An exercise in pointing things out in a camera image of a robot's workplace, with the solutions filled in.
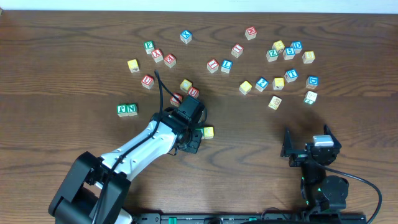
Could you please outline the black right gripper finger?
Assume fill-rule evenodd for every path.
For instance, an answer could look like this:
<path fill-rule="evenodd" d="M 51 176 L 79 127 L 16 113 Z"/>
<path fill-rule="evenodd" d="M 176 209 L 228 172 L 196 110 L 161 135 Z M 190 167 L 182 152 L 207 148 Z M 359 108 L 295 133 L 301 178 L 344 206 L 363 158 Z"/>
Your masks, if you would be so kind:
<path fill-rule="evenodd" d="M 280 157 L 288 157 L 291 155 L 291 153 L 292 153 L 292 140 L 290 138 L 289 129 L 285 128 L 284 140 L 280 152 Z"/>
<path fill-rule="evenodd" d="M 327 124 L 324 125 L 323 130 L 324 130 L 324 134 L 325 135 L 329 135 L 331 137 L 331 139 L 333 140 L 334 144 L 338 144 L 339 143 L 339 141 L 335 138 L 335 136 L 333 135 L 332 131 L 330 130 L 330 128 L 328 127 Z"/>

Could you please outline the green B block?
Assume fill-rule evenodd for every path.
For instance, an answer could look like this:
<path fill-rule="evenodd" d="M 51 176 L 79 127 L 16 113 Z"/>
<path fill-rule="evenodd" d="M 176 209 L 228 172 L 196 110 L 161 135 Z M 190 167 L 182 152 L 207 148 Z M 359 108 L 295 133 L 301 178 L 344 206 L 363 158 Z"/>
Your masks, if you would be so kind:
<path fill-rule="evenodd" d="M 201 139 L 204 139 L 205 138 L 204 128 L 196 128 L 196 130 L 201 132 Z"/>

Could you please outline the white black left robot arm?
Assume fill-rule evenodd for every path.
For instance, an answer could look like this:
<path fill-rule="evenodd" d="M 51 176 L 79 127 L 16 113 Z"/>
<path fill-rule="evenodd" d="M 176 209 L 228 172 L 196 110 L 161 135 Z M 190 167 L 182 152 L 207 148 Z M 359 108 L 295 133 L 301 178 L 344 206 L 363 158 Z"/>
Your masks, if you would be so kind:
<path fill-rule="evenodd" d="M 121 214 L 132 180 L 171 150 L 197 153 L 205 105 L 188 96 L 179 107 L 151 117 L 148 126 L 123 146 L 96 157 L 81 154 L 52 199 L 48 213 L 56 223 L 132 223 Z"/>

